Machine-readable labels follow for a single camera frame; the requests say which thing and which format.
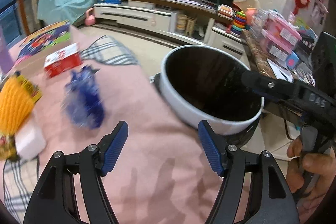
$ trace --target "pink toy packaging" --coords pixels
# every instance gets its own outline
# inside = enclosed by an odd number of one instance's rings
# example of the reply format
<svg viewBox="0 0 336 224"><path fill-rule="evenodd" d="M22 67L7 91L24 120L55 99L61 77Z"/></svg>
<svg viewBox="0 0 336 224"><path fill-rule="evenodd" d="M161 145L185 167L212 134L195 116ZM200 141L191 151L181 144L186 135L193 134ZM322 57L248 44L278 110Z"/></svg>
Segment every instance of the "pink toy packaging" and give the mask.
<svg viewBox="0 0 336 224"><path fill-rule="evenodd" d="M280 64L284 63L292 50L274 37L271 33L262 30L263 39L260 41L260 47L266 53L269 53Z"/></svg>
<svg viewBox="0 0 336 224"><path fill-rule="evenodd" d="M267 32L280 40L291 50L295 48L296 43L301 40L300 34L294 30L285 20L269 14Z"/></svg>

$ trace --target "pink toy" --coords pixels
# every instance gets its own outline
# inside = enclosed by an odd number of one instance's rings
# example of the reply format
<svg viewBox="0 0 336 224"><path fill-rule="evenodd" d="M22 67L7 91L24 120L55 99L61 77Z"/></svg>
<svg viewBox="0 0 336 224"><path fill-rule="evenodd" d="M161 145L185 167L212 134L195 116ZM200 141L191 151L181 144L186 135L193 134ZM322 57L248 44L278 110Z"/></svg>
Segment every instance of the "pink toy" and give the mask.
<svg viewBox="0 0 336 224"><path fill-rule="evenodd" d="M279 63L285 62L287 57L292 54L292 50L271 33L262 30L261 34L264 38L260 41L260 47L264 52L273 55L273 58Z"/></svg>
<svg viewBox="0 0 336 224"><path fill-rule="evenodd" d="M298 40L301 40L300 34L288 22L272 13L269 14L267 31L290 49L294 49Z"/></svg>
<svg viewBox="0 0 336 224"><path fill-rule="evenodd" d="M96 24L96 17L93 13L93 8L91 8L91 9L86 11L85 25L86 26L92 26L94 24Z"/></svg>

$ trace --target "finger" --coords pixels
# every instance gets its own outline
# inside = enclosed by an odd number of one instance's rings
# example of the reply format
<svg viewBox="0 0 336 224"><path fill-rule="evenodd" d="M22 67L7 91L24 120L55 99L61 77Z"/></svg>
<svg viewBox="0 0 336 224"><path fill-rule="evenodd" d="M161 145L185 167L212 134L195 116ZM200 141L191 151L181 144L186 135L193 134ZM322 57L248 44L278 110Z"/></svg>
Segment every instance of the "finger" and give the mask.
<svg viewBox="0 0 336 224"><path fill-rule="evenodd" d="M286 180L292 193L303 186L305 181L299 171L299 158L292 159L289 162Z"/></svg>
<svg viewBox="0 0 336 224"><path fill-rule="evenodd" d="M288 158L299 157L302 150L302 142L300 136L291 142L287 149Z"/></svg>
<svg viewBox="0 0 336 224"><path fill-rule="evenodd" d="M320 205L321 201L323 200L325 195L320 195L316 198L311 199L311 197L309 197L308 199L306 199L305 201L303 201L302 206L304 208L306 208L307 210L311 210L311 209L315 209L317 208L317 206Z"/></svg>
<svg viewBox="0 0 336 224"><path fill-rule="evenodd" d="M333 148L330 148L329 156L332 157L332 158L336 158L336 156L335 156L335 151L334 151Z"/></svg>
<svg viewBox="0 0 336 224"><path fill-rule="evenodd" d="M307 154L303 157L302 166L314 174L335 176L336 159L325 154Z"/></svg>

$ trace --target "cooking pot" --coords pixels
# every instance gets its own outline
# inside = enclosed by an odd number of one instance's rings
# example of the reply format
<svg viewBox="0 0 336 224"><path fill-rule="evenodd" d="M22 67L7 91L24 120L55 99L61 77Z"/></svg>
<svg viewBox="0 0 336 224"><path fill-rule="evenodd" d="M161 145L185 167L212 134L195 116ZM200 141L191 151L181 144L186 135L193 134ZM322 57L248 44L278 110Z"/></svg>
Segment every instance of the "cooking pot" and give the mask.
<svg viewBox="0 0 336 224"><path fill-rule="evenodd" d="M217 134L233 135L261 114L264 98L241 83L248 67L217 48L187 45L162 61L160 91L179 118L194 128L207 120Z"/></svg>

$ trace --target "screw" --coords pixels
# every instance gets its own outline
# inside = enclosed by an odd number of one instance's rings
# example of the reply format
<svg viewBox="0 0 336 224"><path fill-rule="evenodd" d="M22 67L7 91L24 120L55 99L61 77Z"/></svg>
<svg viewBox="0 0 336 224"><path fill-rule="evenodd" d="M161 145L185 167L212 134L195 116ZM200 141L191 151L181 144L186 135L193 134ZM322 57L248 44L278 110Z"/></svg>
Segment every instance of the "screw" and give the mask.
<svg viewBox="0 0 336 224"><path fill-rule="evenodd" d="M269 152L267 150L263 151L262 153L266 158L269 158L272 155L271 152Z"/></svg>
<svg viewBox="0 0 336 224"><path fill-rule="evenodd" d="M90 144L88 147L87 147L87 150L89 151L94 151L97 149L97 146L95 144Z"/></svg>
<svg viewBox="0 0 336 224"><path fill-rule="evenodd" d="M230 144L228 147L227 147L230 151L234 152L237 150L237 147L233 144Z"/></svg>
<svg viewBox="0 0 336 224"><path fill-rule="evenodd" d="M62 155L61 151L57 151L54 153L54 158L59 158Z"/></svg>

